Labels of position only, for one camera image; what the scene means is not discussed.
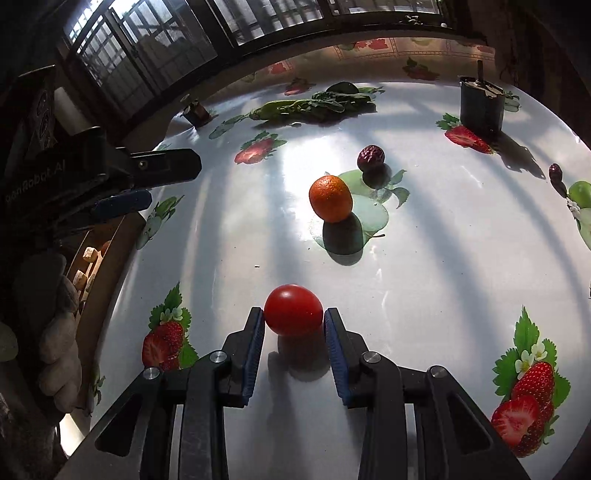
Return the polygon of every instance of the mandarin orange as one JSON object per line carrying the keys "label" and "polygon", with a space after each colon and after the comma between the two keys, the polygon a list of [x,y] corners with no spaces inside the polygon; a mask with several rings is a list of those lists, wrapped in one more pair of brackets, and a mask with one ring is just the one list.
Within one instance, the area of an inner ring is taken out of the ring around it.
{"label": "mandarin orange", "polygon": [[328,223],[345,220],[353,209],[353,197],[346,183],[334,175],[325,175],[310,187],[310,204],[315,214]]}

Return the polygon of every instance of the leafy green vegetable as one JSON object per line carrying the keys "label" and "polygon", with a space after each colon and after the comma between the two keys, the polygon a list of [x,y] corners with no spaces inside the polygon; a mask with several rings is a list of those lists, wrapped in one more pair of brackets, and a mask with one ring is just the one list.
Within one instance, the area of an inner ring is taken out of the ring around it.
{"label": "leafy green vegetable", "polygon": [[166,299],[164,299],[164,309],[175,309],[176,307],[178,307],[179,305],[181,305],[181,302],[183,301],[183,296],[181,295],[180,292],[180,282],[176,284],[176,286],[168,292],[168,295],[166,295]]}
{"label": "leafy green vegetable", "polygon": [[166,307],[164,307],[164,303],[155,306],[152,311],[150,312],[150,323],[148,326],[150,330],[154,330],[158,325],[160,325],[160,314],[164,313]]}
{"label": "leafy green vegetable", "polygon": [[570,393],[570,382],[562,377],[558,372],[554,372],[554,392],[552,393],[552,404],[554,409],[560,407],[562,402]]}
{"label": "leafy green vegetable", "polygon": [[369,95],[372,100],[375,100],[377,93],[384,93],[384,87],[359,87],[359,93]]}
{"label": "leafy green vegetable", "polygon": [[195,349],[189,343],[186,338],[183,340],[183,346],[178,353],[178,366],[179,368],[190,368],[195,362],[199,360],[199,356]]}
{"label": "leafy green vegetable", "polygon": [[546,355],[546,358],[544,358],[544,362],[548,362],[550,365],[552,365],[552,368],[556,369],[556,345],[547,338],[542,340],[542,343],[544,344],[546,352],[548,352],[548,355]]}
{"label": "leafy green vegetable", "polygon": [[326,89],[327,92],[355,94],[359,93],[359,89],[351,82],[339,82],[331,85]]}
{"label": "leafy green vegetable", "polygon": [[408,196],[410,195],[410,192],[402,187],[395,188],[394,190],[392,190],[392,193],[395,194],[398,198],[398,206],[396,207],[397,209],[400,208],[402,204],[408,200]]}
{"label": "leafy green vegetable", "polygon": [[519,321],[515,324],[515,337],[513,338],[513,343],[517,347],[519,354],[523,350],[531,353],[531,346],[538,343],[539,337],[540,331],[538,327],[536,327],[535,323],[531,322],[525,307],[523,307],[521,317],[519,317]]}
{"label": "leafy green vegetable", "polygon": [[492,381],[497,387],[496,394],[501,397],[511,395],[513,385],[517,382],[517,372],[515,371],[515,361],[519,360],[519,353],[515,348],[509,348],[500,360],[495,362],[492,369],[496,377]]}
{"label": "leafy green vegetable", "polygon": [[186,332],[191,326],[191,313],[185,308],[182,309],[182,312],[183,319],[180,321],[180,324],[183,326],[183,330]]}
{"label": "leafy green vegetable", "polygon": [[275,120],[284,116],[298,115],[317,121],[325,121],[334,113],[359,112],[370,104],[371,97],[359,93],[359,89],[349,82],[340,82],[325,92],[317,92],[310,99],[274,100],[254,109],[248,116],[253,120]]}

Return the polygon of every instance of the cherry tomato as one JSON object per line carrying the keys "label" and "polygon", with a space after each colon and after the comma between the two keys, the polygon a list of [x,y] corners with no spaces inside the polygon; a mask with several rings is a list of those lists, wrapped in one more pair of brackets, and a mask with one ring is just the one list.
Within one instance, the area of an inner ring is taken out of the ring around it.
{"label": "cherry tomato", "polygon": [[282,285],[267,297],[265,321],[277,335],[300,336],[320,328],[324,316],[320,300],[299,285]]}

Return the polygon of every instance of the printed flower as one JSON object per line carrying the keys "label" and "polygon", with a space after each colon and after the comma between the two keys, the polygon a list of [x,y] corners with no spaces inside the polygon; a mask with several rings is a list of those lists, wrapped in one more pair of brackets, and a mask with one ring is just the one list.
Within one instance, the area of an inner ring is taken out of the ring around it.
{"label": "printed flower", "polygon": [[183,309],[180,307],[175,307],[172,310],[166,309],[162,313],[160,313],[160,325],[166,322],[170,322],[171,320],[175,320],[176,322],[180,322],[183,319]]}
{"label": "printed flower", "polygon": [[521,360],[515,360],[515,371],[517,372],[517,379],[521,380],[521,377],[525,375],[531,365],[534,363],[534,354],[528,353],[527,350],[521,352]]}
{"label": "printed flower", "polygon": [[532,345],[531,354],[534,356],[536,362],[541,362],[544,358],[546,358],[548,356],[548,352],[546,351],[544,342],[540,340],[535,345]]}
{"label": "printed flower", "polygon": [[375,40],[369,42],[368,47],[372,50],[382,50],[384,48],[388,48],[388,45],[386,44],[386,40],[383,38],[376,38]]}
{"label": "printed flower", "polygon": [[266,138],[258,142],[253,143],[250,147],[238,152],[234,162],[246,163],[248,165],[252,163],[259,163],[264,160],[265,156],[273,149],[275,141],[272,138]]}
{"label": "printed flower", "polygon": [[577,202],[574,202],[571,199],[566,199],[566,205],[569,207],[570,213],[573,214],[574,219],[580,221],[581,208],[577,205]]}

